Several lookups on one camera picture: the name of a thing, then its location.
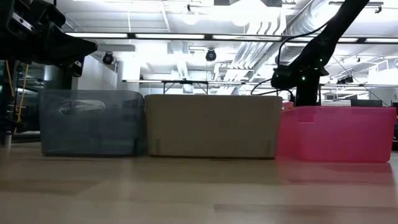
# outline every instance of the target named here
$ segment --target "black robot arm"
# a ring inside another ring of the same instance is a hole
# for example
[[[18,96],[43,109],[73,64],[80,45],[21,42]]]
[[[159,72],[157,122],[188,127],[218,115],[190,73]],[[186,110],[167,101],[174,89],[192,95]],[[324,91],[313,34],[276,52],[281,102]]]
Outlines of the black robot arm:
[[[68,67],[97,45],[61,31],[65,16],[43,0],[0,0],[0,60]]]
[[[319,79],[329,75],[325,65],[336,45],[369,0],[346,0],[324,30],[313,38],[290,65],[278,65],[271,85],[277,89],[297,87],[295,106],[313,106],[317,102]]]

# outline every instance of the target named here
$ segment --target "pink translucent bin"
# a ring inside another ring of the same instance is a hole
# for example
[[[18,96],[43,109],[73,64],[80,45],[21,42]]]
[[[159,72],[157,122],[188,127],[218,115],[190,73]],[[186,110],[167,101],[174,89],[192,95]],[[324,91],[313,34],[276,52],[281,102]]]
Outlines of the pink translucent bin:
[[[282,112],[278,156],[302,161],[387,162],[395,108],[303,106]]]

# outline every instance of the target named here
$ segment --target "cable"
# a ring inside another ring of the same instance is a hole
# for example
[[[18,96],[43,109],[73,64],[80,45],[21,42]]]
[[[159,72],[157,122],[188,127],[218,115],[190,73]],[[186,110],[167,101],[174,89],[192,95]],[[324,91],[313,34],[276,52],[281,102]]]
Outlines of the cable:
[[[308,33],[306,33],[306,34],[300,34],[300,35],[296,35],[296,36],[293,36],[293,37],[288,37],[288,38],[286,38],[286,39],[281,43],[281,45],[279,46],[279,53],[278,53],[277,64],[280,65],[280,53],[282,52],[282,47],[284,46],[284,44],[285,44],[286,42],[288,42],[288,41],[290,41],[290,40],[292,40],[292,39],[296,39],[296,38],[299,38],[299,37],[305,37],[305,36],[314,34],[314,33],[318,32],[318,31],[320,31],[321,29],[323,29],[326,25],[328,25],[328,23],[329,23],[331,20],[332,20],[332,18],[331,18],[330,20],[328,20],[325,24],[323,24],[321,27],[319,27],[319,28],[317,28],[317,29],[315,29],[315,30],[313,30],[313,31],[311,31],[311,32],[308,32]]]
[[[10,68],[8,66],[8,61],[7,60],[6,60],[6,68],[7,68],[8,82],[10,83],[11,95],[12,95],[12,97],[15,97],[14,89],[12,87]]]
[[[269,81],[271,81],[271,80],[272,80],[272,79],[270,78],[270,79],[264,80],[264,81],[262,81],[262,82],[259,82],[259,83],[251,90],[250,95],[252,95],[252,96],[260,96],[260,95],[254,94],[254,90],[256,90],[257,88],[259,88],[259,86],[261,86],[262,84],[264,84],[264,83],[266,83],[266,82],[269,82]]]
[[[19,108],[18,108],[18,123],[21,122],[21,113],[22,113],[22,105],[24,103],[24,98],[25,98],[25,88],[26,88],[26,78],[27,74],[29,72],[29,65],[26,65],[26,72],[25,72],[25,78],[24,78],[24,87],[22,88],[22,97],[21,97],[21,102],[19,103]]]
[[[288,91],[288,92],[290,93],[291,96],[293,95],[293,93],[292,93],[291,90],[289,90],[289,89],[283,89],[283,90],[274,90],[274,91],[268,91],[268,92],[265,92],[265,93],[259,93],[259,94],[255,94],[255,95],[253,95],[253,96],[263,96],[263,95],[266,95],[266,94],[276,93],[276,92],[280,92],[280,91]]]
[[[348,73],[349,74],[349,71],[335,58],[335,56],[332,56],[334,59],[335,59],[335,61],[344,69],[344,71],[346,72],[346,73]],[[353,79],[355,80],[355,81],[357,81],[358,83],[360,83],[353,75],[350,75],[351,77],[353,77]],[[384,101],[382,101],[378,96],[376,96],[376,94],[374,94],[374,93],[372,93],[371,91],[370,91],[370,89],[368,89],[368,88],[366,88],[366,86],[363,86],[364,88],[365,88],[365,90],[367,90],[368,92],[370,92],[370,94],[372,94],[374,97],[376,97],[378,100],[380,100],[381,102],[383,102],[387,107],[389,107],[389,105],[386,103],[386,102],[384,102]]]

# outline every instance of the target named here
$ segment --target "plastic bin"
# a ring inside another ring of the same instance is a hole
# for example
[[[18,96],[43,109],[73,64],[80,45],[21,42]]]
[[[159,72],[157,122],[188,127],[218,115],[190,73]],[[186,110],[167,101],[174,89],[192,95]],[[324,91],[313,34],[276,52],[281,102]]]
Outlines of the plastic bin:
[[[395,108],[294,108],[282,113],[278,156],[303,161],[387,162],[395,123]]]
[[[152,156],[276,156],[280,97],[147,95],[145,99]]]
[[[132,91],[40,93],[42,153],[133,156],[146,148],[144,99]]]

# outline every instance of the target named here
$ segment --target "bin handle cutout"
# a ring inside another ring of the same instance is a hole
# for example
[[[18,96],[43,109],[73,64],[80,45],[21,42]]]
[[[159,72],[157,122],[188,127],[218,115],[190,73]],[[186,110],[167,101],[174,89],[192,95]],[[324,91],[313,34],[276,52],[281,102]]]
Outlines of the bin handle cutout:
[[[59,112],[72,115],[82,112],[105,112],[105,104],[100,100],[65,100],[60,103]]]

